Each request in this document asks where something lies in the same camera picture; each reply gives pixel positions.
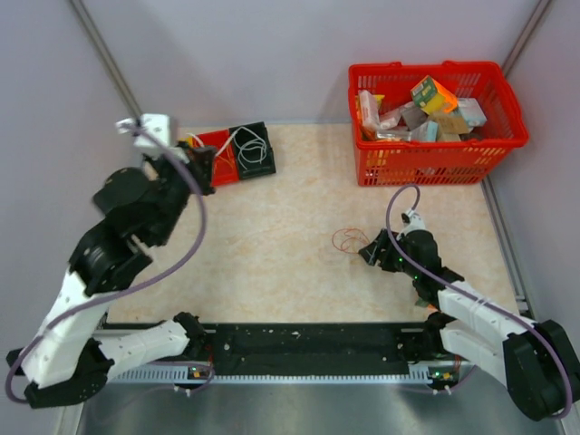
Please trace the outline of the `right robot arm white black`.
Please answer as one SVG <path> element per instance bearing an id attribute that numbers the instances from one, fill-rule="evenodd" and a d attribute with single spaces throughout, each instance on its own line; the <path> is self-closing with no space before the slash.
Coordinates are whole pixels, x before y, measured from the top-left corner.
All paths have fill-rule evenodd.
<path id="1" fill-rule="evenodd" d="M 358 253 L 371 266 L 410 277 L 420 299 L 436 308 L 422 337 L 429 356 L 453 353 L 474 363 L 533 421 L 562 416 L 578 402 L 579 359 L 564 327 L 511 313 L 479 294 L 442 264 L 431 232 L 383 229 Z"/>

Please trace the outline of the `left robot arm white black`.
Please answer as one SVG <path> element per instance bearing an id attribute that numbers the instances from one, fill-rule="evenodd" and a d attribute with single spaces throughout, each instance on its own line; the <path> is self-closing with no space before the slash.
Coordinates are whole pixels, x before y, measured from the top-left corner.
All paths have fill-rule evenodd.
<path id="1" fill-rule="evenodd" d="M 6 357 L 11 372 L 27 378 L 24 403 L 33 409 L 82 403 L 128 370 L 165 358 L 192 360 L 205 351 L 203 326 L 185 312 L 116 339 L 93 336 L 114 297 L 151 264 L 142 247 L 168 243 L 191 194 L 170 160 L 147 161 L 155 179 L 140 168 L 119 169 L 93 196 L 103 219 L 73 250 L 33 350 L 15 349 Z"/>

